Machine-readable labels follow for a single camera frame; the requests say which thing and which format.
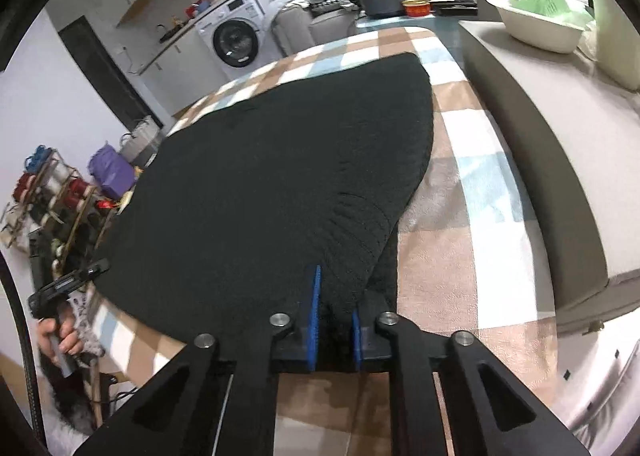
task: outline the person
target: person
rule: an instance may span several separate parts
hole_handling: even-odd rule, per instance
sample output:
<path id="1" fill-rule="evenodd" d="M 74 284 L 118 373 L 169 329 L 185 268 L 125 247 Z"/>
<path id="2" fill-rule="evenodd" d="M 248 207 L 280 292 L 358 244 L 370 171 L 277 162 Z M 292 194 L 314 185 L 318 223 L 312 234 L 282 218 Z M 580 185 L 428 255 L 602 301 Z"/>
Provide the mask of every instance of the person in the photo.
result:
<path id="1" fill-rule="evenodd" d="M 56 357 L 55 351 L 51 344 L 50 335 L 56 331 L 55 319 L 42 319 L 36 325 L 36 338 L 38 348 L 43 355 L 56 365 L 60 366 L 60 362 Z M 78 330 L 76 330 L 76 316 L 69 303 L 66 303 L 60 317 L 60 330 L 58 331 L 60 338 L 60 353 L 69 355 L 78 355 L 84 349 L 84 342 L 80 338 Z"/>

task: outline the bed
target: bed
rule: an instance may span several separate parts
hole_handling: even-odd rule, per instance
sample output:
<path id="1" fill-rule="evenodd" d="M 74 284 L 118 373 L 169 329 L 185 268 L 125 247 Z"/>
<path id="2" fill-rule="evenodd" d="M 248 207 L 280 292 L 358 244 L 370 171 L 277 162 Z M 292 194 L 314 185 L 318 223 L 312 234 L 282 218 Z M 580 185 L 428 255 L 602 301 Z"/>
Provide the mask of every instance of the bed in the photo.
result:
<path id="1" fill-rule="evenodd" d="M 296 79 L 412 52 L 430 75 L 434 138 L 398 224 L 398 311 L 422 329 L 472 331 L 546 404 L 557 339 L 546 250 L 510 151 L 460 67 L 430 30 L 385 29 L 315 46 L 223 86 L 170 134 Z M 142 386 L 183 344 L 94 293 L 92 331 Z M 274 454 L 390 454 L 386 375 L 282 375 Z"/>

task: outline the gray sofa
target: gray sofa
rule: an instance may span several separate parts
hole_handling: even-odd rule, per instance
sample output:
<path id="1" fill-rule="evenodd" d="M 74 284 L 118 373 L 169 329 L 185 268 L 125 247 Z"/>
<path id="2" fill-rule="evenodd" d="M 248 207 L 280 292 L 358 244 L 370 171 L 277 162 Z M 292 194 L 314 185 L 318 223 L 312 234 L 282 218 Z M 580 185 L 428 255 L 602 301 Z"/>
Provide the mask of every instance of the gray sofa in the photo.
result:
<path id="1" fill-rule="evenodd" d="M 294 7 L 278 14 L 272 30 L 283 50 L 291 55 L 354 34 L 357 17 L 356 11 L 341 9 L 315 18 L 309 10 Z"/>

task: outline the orange container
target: orange container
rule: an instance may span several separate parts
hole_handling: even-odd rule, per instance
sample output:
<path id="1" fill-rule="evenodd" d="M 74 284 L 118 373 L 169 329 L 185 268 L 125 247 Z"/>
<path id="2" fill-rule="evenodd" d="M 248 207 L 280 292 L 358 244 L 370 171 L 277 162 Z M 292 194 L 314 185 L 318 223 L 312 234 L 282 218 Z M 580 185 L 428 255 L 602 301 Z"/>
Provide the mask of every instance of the orange container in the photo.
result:
<path id="1" fill-rule="evenodd" d="M 419 18 L 431 13 L 431 4 L 427 0 L 404 0 L 402 2 L 407 16 Z"/>

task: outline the screw head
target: screw head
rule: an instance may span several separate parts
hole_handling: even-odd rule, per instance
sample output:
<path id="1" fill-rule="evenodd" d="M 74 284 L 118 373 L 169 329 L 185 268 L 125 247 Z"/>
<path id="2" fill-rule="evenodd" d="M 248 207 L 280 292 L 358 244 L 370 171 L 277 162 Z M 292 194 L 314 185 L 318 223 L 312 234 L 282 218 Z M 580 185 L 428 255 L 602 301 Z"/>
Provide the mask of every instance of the screw head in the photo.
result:
<path id="1" fill-rule="evenodd" d="M 474 341 L 473 334 L 465 330 L 456 331 L 453 338 L 461 346 L 469 346 L 470 344 L 473 344 Z"/>
<path id="2" fill-rule="evenodd" d="M 201 333 L 197 335 L 197 337 L 193 340 L 193 343 L 198 348 L 210 348 L 213 344 L 216 343 L 216 340 L 213 338 L 213 335 L 210 333 Z"/>
<path id="3" fill-rule="evenodd" d="M 270 318 L 269 322 L 272 326 L 283 327 L 289 324 L 291 319 L 286 313 L 274 313 Z"/>
<path id="4" fill-rule="evenodd" d="M 380 324 L 384 324 L 385 326 L 393 326 L 394 324 L 398 324 L 398 322 L 400 322 L 400 316 L 397 313 L 393 313 L 392 311 L 383 311 L 380 315 L 378 315 L 378 322 Z"/>

